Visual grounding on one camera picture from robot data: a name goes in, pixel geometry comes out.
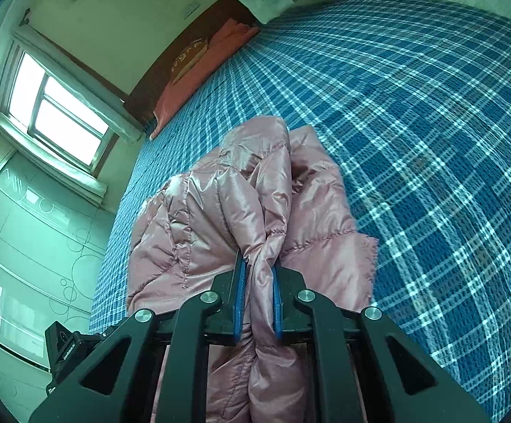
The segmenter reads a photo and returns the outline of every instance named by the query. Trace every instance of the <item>black metal bracket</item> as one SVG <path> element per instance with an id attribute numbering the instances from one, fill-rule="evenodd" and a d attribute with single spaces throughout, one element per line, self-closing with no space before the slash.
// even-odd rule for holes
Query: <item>black metal bracket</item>
<path id="1" fill-rule="evenodd" d="M 46 331 L 54 380 L 31 423 L 147 423 L 167 346 L 156 423 L 205 422 L 208 348 L 234 345 L 245 266 L 214 278 L 179 310 L 141 309 L 101 335 Z M 306 288 L 296 271 L 274 268 L 282 301 L 277 337 L 305 343 L 315 421 L 487 423 L 488 416 L 437 363 L 376 307 L 340 309 Z"/>

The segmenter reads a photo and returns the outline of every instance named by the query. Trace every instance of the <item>window sill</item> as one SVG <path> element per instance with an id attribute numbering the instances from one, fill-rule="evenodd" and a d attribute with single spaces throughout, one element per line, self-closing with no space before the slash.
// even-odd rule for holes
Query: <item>window sill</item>
<path id="1" fill-rule="evenodd" d="M 107 192 L 107 185 L 101 183 L 89 173 L 73 166 L 69 162 L 52 154 L 39 141 L 18 129 L 4 114 L 0 112 L 0 132 L 23 155 L 28 157 L 40 168 L 56 180 L 74 190 L 91 203 L 99 206 Z"/>

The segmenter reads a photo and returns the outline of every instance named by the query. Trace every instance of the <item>window frame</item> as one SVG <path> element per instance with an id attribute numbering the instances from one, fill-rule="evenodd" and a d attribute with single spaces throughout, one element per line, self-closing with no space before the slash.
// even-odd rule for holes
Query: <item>window frame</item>
<path id="1" fill-rule="evenodd" d="M 44 69 L 44 76 L 42 78 L 42 82 L 40 83 L 40 87 L 38 89 L 38 94 L 36 95 L 36 100 L 34 107 L 32 108 L 32 116 L 31 121 L 28 127 L 22 124 L 20 121 L 15 118 L 10 112 L 11 105 L 11 97 L 13 93 L 13 89 L 15 87 L 15 82 L 17 81 L 17 75 L 19 73 L 20 64 L 23 60 L 24 55 L 28 55 L 21 46 L 13 45 L 7 56 L 7 61 L 5 63 L 5 68 L 3 70 L 2 81 L 0 84 L 0 109 L 1 112 L 14 123 L 14 125 L 22 129 L 29 137 L 39 142 L 48 152 L 56 155 L 73 166 L 76 166 L 79 169 L 84 170 L 85 172 L 91 174 L 92 176 L 96 176 L 102 165 L 104 164 L 104 160 L 107 158 L 109 154 L 109 149 L 112 147 L 113 138 L 116 136 L 115 133 L 111 130 L 111 127 L 107 129 L 104 135 L 101 135 L 95 128 L 91 127 L 89 124 L 84 122 L 82 119 L 74 115 L 72 112 L 68 111 L 66 108 L 57 103 L 52 97 L 45 94 L 44 89 L 46 88 L 46 84 L 48 83 L 51 75 L 48 73 L 46 69 Z M 84 162 L 80 161 L 77 157 L 70 154 L 68 151 L 59 147 L 56 143 L 51 141 L 46 135 L 42 132 L 39 132 L 36 128 L 36 118 L 38 116 L 38 112 L 40 110 L 40 105 L 42 101 L 46 100 L 49 104 L 57 108 L 63 114 L 65 114 L 69 119 L 76 122 L 80 127 L 83 127 L 87 132 L 101 140 L 95 155 L 93 156 L 93 160 L 91 164 L 87 165 Z"/>

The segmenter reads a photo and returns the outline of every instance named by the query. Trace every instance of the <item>red pillowcase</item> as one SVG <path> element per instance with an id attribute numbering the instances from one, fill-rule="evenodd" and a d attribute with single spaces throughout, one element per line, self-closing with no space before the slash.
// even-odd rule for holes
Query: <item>red pillowcase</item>
<path id="1" fill-rule="evenodd" d="M 175 84 L 167 84 L 156 105 L 156 129 L 153 140 L 172 117 L 187 103 L 192 95 L 226 60 L 259 32 L 259 27 L 249 27 L 229 19 L 208 42 L 208 50 L 198 62 Z"/>

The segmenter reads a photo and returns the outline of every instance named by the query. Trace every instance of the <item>wall outlet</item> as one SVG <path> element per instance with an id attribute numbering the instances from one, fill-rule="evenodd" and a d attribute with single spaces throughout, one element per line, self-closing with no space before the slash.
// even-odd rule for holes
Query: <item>wall outlet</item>
<path id="1" fill-rule="evenodd" d="M 183 15 L 183 18 L 186 19 L 187 17 L 189 17 L 192 13 L 194 13 L 195 11 L 197 11 L 198 7 L 200 6 L 201 4 L 197 1 L 197 0 L 194 0 L 192 2 L 190 2 L 187 6 L 185 6 L 183 8 L 183 11 L 181 12 L 181 14 Z"/>

